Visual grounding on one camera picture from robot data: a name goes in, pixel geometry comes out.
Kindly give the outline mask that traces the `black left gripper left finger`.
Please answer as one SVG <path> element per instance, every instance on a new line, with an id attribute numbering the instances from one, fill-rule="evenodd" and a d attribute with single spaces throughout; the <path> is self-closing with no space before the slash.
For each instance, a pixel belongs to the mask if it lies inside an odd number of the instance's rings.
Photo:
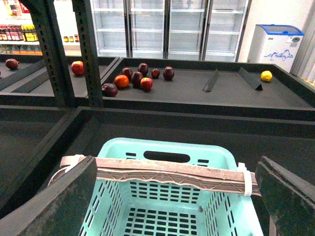
<path id="1" fill-rule="evenodd" d="M 0 220 L 2 236 L 76 236 L 96 181 L 96 159 L 84 158 L 66 174 Z"/>

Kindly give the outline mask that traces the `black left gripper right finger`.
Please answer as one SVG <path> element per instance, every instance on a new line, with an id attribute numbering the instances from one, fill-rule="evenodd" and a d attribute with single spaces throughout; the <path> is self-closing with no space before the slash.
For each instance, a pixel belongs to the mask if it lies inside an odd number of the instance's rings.
<path id="1" fill-rule="evenodd" d="M 315 186 L 263 156 L 255 178 L 263 202 L 281 236 L 315 234 Z"/>

